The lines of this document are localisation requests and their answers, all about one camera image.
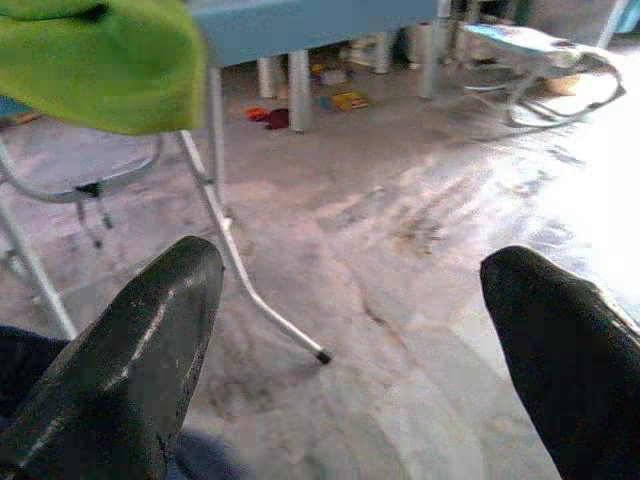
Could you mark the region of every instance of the blue object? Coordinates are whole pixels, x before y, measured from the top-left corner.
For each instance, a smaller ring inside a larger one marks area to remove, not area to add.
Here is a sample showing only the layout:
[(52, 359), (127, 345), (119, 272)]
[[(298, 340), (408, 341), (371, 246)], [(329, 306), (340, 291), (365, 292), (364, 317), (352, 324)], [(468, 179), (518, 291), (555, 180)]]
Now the blue object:
[(630, 33), (640, 22), (640, 0), (629, 0), (627, 8), (624, 9), (616, 33)]
[(0, 95), (0, 118), (31, 110), (26, 105), (16, 102), (13, 98)]
[(190, 0), (217, 66), (337, 43), (436, 17), (437, 0)]

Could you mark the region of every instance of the gray floor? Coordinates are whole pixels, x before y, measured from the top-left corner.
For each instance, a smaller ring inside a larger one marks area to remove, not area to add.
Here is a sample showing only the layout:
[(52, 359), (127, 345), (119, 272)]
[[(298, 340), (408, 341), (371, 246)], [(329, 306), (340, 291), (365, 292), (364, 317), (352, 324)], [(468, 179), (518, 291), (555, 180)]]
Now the gray floor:
[[(637, 62), (626, 63), (632, 87)], [(509, 380), (479, 262), (530, 245), (640, 318), (636, 92), (585, 122), (522, 132), (471, 99), (419, 101), (417, 73), (396, 69), (358, 74), (371, 106), (317, 107), (316, 130), (300, 135), (243, 118), (283, 105), (256, 100), (253, 67), (224, 81), (234, 233), (264, 297), (335, 362), (319, 367), (270, 328), (228, 275), (187, 424), (219, 435), (258, 478), (558, 478)], [(25, 174), (54, 184), (149, 147), (51, 119), (3, 134)], [(89, 217), (102, 250), (73, 208), (3, 187), (80, 324), (179, 237), (216, 240), (177, 148), (165, 157), (106, 199), (115, 230)], [(5, 272), (0, 290), (0, 322), (57, 333)]]

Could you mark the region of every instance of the metal frame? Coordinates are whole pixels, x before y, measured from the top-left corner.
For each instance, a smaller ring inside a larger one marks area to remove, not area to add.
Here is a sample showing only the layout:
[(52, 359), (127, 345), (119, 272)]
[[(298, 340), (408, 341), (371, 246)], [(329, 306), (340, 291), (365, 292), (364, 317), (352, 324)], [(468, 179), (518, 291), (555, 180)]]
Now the metal frame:
[[(615, 78), (617, 87), (606, 100), (589, 104), (579, 111), (567, 113), (560, 112), (544, 105), (541, 102), (526, 98), (527, 92), (531, 87), (535, 85), (538, 79), (560, 78), (566, 75), (571, 75), (573, 72), (575, 72), (577, 66), (583, 64), (583, 62), (585, 61), (591, 61), (592, 63), (595, 62), (595, 64), (599, 67), (606, 68), (607, 71)], [(516, 128), (551, 128), (564, 125), (566, 123), (575, 122), (587, 113), (594, 112), (604, 107), (605, 105), (608, 105), (609, 103), (613, 102), (626, 93), (622, 82), (622, 76), (620, 75), (618, 69), (611, 65), (609, 60), (607, 60), (602, 55), (598, 55), (597, 53), (590, 51), (584, 52), (581, 59), (578, 60), (576, 64), (574, 64), (570, 68), (562, 69), (556, 67), (550, 63), (546, 56), (539, 55), (532, 63), (528, 73), (523, 77), (518, 77), (514, 80), (495, 86), (460, 85), (460, 87), (471, 92), (471, 97), (475, 98), (478, 101), (481, 101), (491, 108), (504, 108), (506, 124)], [(509, 94), (506, 105), (504, 106), (488, 100), (482, 96), (483, 93), (495, 92), (498, 90), (506, 90)], [(515, 118), (514, 111), (518, 105), (529, 110), (542, 120), (537, 123), (529, 123), (517, 120)]]

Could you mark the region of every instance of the green towel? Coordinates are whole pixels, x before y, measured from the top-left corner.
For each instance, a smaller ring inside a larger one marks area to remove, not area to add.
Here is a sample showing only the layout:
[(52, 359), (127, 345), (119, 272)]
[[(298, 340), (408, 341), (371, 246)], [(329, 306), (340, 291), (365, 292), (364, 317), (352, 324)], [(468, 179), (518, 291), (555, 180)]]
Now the green towel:
[(0, 0), (0, 15), (2, 94), (115, 133), (199, 124), (206, 49), (178, 0)]

